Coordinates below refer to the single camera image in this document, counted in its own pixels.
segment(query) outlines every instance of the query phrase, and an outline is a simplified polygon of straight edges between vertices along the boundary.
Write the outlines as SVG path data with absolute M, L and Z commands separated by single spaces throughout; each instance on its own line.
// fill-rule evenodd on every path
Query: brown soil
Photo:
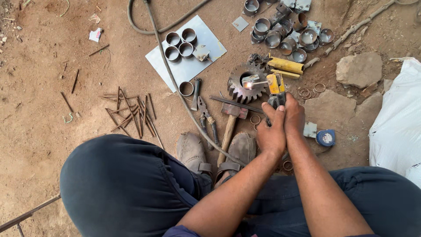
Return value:
M 73 1 L 62 17 L 67 1 L 35 1 L 19 9 L 22 1 L 0 0 L 0 34 L 7 41 L 0 47 L 0 223 L 4 223 L 59 193 L 59 174 L 70 152 L 82 140 L 102 133 L 109 133 L 113 122 L 104 108 L 115 104 L 97 97 L 102 93 L 123 88 L 127 95 L 151 93 L 157 114 L 155 125 L 166 150 L 175 155 L 177 135 L 186 131 L 198 133 L 184 111 L 179 99 L 169 95 L 170 90 L 155 72 L 145 55 L 156 47 L 154 36 L 146 36 L 133 30 L 127 20 L 127 2 Z M 153 0 L 152 11 L 158 26 L 166 26 L 196 5 L 199 0 L 164 1 Z M 386 0 L 325 0 L 313 1 L 308 18 L 323 23 L 339 38 L 352 24 L 367 18 L 368 14 L 386 3 Z M 230 71 L 248 55 L 258 53 L 279 56 L 277 49 L 268 49 L 263 44 L 251 45 L 248 26 L 239 33 L 231 23 L 241 14 L 243 1 L 226 4 L 214 0 L 204 5 L 197 13 L 209 26 L 228 52 L 199 74 L 203 79 L 201 96 L 208 110 L 216 119 L 219 139 L 225 131 L 228 116 L 220 113 L 221 104 L 207 99 L 211 94 L 222 92 L 227 96 L 226 82 Z M 259 17 L 273 14 L 274 6 Z M 96 25 L 88 18 L 97 13 L 101 22 Z M 139 28 L 151 30 L 151 23 L 143 2 L 135 1 L 134 21 Z M 250 24 L 256 18 L 242 15 Z M 384 61 L 384 79 L 394 79 L 400 71 L 400 63 L 388 62 L 391 57 L 404 57 L 410 52 L 420 58 L 420 25 L 414 21 L 413 6 L 393 5 L 377 16 L 368 25 L 355 53 L 376 51 Z M 88 34 L 97 27 L 104 29 L 99 44 L 88 40 Z M 344 44 L 357 41 L 361 30 Z M 100 46 L 110 44 L 109 50 L 92 57 L 87 55 Z M 336 63 L 341 57 L 350 55 L 342 44 L 329 57 L 306 70 L 298 80 L 286 79 L 287 88 L 297 96 L 297 88 L 312 89 L 316 83 L 324 83 L 327 89 L 340 94 L 357 94 L 354 87 L 344 89 L 336 83 Z M 309 54 L 308 60 L 320 56 L 327 46 Z M 66 71 L 64 64 L 68 61 Z M 75 93 L 70 94 L 73 79 L 80 69 Z M 382 91 L 379 82 L 378 91 Z M 81 117 L 65 124 L 62 116 L 69 120 L 68 108 L 60 91 L 67 96 L 70 105 Z M 358 104 L 364 98 L 354 96 Z M 255 135 L 249 119 L 238 121 L 235 132 Z M 137 138 L 131 123 L 128 132 Z M 143 138 L 157 144 L 149 132 Z M 215 164 L 217 151 L 207 151 L 208 161 Z M 71 223 L 61 201 L 38 211 L 22 222 L 26 236 L 79 236 Z M 19 236 L 13 227 L 0 236 Z

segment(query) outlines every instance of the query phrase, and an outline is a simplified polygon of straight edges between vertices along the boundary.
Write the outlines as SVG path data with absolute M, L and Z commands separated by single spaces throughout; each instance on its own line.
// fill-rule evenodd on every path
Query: rusty gear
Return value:
M 260 81 L 266 80 L 264 69 L 260 69 L 255 62 L 242 63 L 232 70 L 228 80 L 228 91 L 229 95 L 232 96 L 232 99 L 236 102 L 248 104 L 251 101 L 256 100 L 258 97 L 261 97 L 262 92 L 266 92 L 265 87 L 268 86 L 267 84 L 256 85 L 251 90 L 243 88 L 241 79 L 251 75 L 259 75 Z

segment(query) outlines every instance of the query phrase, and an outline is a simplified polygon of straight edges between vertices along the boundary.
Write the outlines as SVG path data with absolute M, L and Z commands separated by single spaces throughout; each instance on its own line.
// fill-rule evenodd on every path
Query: measuring tape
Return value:
M 324 147 L 335 145 L 335 130 L 328 129 L 319 131 L 316 135 L 316 142 Z

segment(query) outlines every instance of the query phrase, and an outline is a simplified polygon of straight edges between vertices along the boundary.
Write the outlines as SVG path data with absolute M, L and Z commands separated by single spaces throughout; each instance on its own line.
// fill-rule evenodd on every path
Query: forearm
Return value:
M 184 225 L 203 237 L 232 236 L 278 161 L 276 155 L 260 154 L 205 196 L 177 225 Z
M 329 172 L 317 161 L 302 135 L 287 137 L 304 214 L 312 236 L 373 233 Z

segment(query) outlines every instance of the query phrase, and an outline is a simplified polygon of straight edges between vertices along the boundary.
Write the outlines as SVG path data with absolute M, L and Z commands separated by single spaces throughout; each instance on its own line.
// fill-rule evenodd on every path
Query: man's hand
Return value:
M 302 136 L 304 131 L 304 124 L 306 122 L 306 115 L 304 114 L 304 107 L 298 104 L 294 96 L 287 92 L 287 101 L 285 103 L 285 122 L 284 129 L 287 137 Z
M 275 157 L 282 157 L 286 147 L 284 132 L 285 106 L 281 105 L 275 110 L 270 104 L 264 102 L 262 109 L 272 123 L 269 127 L 266 119 L 257 126 L 257 145 L 262 153 L 268 153 Z

